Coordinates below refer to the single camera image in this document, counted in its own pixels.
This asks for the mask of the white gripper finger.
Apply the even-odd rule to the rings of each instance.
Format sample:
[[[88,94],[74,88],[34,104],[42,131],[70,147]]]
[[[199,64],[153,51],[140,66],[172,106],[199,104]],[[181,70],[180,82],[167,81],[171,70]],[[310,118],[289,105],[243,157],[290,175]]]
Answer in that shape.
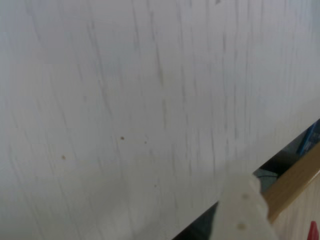
[[[277,240],[260,180],[237,173],[226,179],[211,231],[212,240]]]

